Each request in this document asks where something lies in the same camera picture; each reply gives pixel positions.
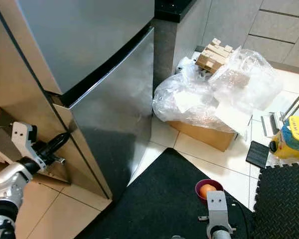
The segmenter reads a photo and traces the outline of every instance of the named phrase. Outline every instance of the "freezer door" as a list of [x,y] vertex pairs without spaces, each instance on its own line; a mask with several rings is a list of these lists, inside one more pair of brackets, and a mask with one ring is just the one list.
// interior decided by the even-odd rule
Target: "freezer door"
[[70,111],[113,193],[135,172],[151,132],[153,29]]
[[44,89],[64,94],[153,18],[154,0],[0,0],[0,10]]

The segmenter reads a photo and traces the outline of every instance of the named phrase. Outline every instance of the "stainless steel refrigerator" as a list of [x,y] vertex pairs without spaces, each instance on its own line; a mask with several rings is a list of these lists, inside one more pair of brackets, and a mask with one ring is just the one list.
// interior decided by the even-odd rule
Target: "stainless steel refrigerator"
[[7,34],[108,198],[150,139],[153,16],[154,0],[0,0]]

